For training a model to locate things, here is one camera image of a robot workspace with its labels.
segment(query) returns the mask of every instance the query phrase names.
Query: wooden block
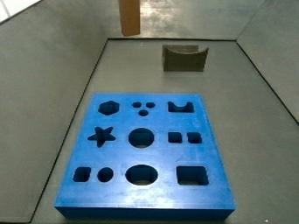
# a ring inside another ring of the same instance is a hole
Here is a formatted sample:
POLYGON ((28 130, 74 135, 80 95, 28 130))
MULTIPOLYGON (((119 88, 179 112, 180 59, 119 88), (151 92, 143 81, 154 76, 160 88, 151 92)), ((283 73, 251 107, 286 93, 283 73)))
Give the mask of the wooden block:
POLYGON ((140 0, 119 0, 119 14, 123 35, 140 34, 140 0))

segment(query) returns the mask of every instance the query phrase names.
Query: square hole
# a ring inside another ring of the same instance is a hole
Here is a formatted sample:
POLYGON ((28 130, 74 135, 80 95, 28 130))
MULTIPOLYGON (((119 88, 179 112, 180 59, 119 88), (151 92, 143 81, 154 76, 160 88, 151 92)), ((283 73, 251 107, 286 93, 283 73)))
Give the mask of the square hole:
POLYGON ((180 186, 206 186, 210 184, 207 170, 203 166, 178 166, 176 178, 180 186))
POLYGON ((199 132, 188 132, 187 137, 191 144, 202 144, 202 134, 199 132))
POLYGON ((90 167, 79 167, 75 171, 72 180, 75 182, 87 182, 90 180, 90 173, 91 173, 90 167))
POLYGON ((168 142, 180 144, 183 142, 183 134, 180 132, 168 132, 168 142))

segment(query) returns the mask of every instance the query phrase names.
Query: circular hole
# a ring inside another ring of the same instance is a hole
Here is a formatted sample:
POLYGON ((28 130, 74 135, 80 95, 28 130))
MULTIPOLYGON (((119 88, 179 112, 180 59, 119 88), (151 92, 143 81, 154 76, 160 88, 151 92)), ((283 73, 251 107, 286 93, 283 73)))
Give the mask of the circular hole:
POLYGON ((108 182, 114 178, 114 171, 111 168, 106 167, 98 172, 98 180, 100 182, 108 182))
POLYGON ((148 111, 144 110, 144 109, 142 109, 142 110, 139 111, 139 115, 140 115, 140 116, 147 116, 147 115, 148 115, 148 111))
POLYGON ((148 103, 146 104, 146 106, 147 106, 150 109, 152 109, 152 108, 155 107, 155 104, 154 104, 152 102, 148 102, 148 103))
POLYGON ((155 141, 155 134, 150 129, 135 129, 128 135, 128 142, 139 149, 148 147, 155 141))
POLYGON ((142 108, 142 102, 140 102, 140 101, 136 101, 136 102, 134 103, 134 107, 135 107, 136 109, 142 108))
POLYGON ((139 164, 126 171, 126 179, 136 186, 148 186, 158 179, 158 171, 152 166, 139 164))

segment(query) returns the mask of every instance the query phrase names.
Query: blue foam block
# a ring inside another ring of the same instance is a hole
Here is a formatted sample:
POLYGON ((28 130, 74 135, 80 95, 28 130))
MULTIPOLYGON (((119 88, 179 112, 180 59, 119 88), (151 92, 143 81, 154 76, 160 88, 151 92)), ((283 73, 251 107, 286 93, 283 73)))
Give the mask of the blue foam block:
POLYGON ((236 205, 198 94, 94 94, 55 207, 66 218, 226 220, 236 205))

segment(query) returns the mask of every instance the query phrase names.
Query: star-shaped hole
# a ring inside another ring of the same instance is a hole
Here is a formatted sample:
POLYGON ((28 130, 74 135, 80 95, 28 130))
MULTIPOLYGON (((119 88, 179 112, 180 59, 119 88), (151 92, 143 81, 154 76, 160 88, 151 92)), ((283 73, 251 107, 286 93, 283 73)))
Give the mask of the star-shaped hole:
POLYGON ((100 127, 95 128, 96 134, 88 137, 90 141, 98 141, 98 147, 100 148, 106 141, 115 141, 116 138, 110 134, 114 127, 102 129, 100 127))

